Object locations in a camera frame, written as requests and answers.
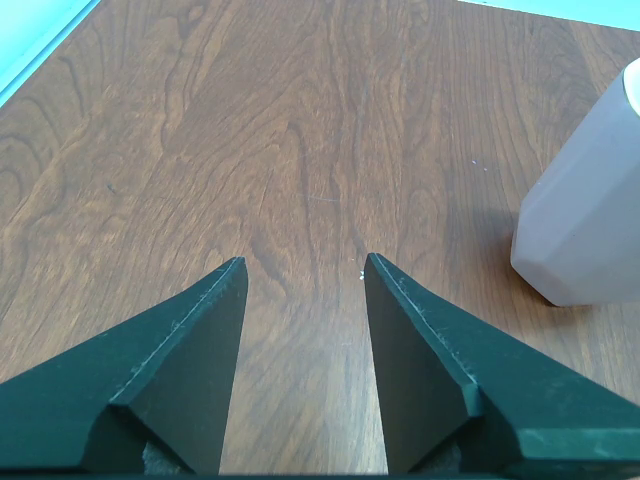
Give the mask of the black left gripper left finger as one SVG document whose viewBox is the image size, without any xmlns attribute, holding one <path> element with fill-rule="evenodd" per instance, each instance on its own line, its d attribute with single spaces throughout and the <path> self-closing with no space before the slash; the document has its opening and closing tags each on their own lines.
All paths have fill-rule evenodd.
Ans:
<svg viewBox="0 0 640 480">
<path fill-rule="evenodd" d="M 219 470 L 248 273 L 235 257 L 1 386 L 5 474 Z"/>
</svg>

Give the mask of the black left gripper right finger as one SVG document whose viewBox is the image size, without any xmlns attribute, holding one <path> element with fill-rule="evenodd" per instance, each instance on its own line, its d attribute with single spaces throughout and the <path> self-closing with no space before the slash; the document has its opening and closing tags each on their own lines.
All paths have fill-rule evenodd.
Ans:
<svg viewBox="0 0 640 480">
<path fill-rule="evenodd" d="M 364 267 L 393 474 L 635 475 L 639 408 L 421 286 Z"/>
</svg>

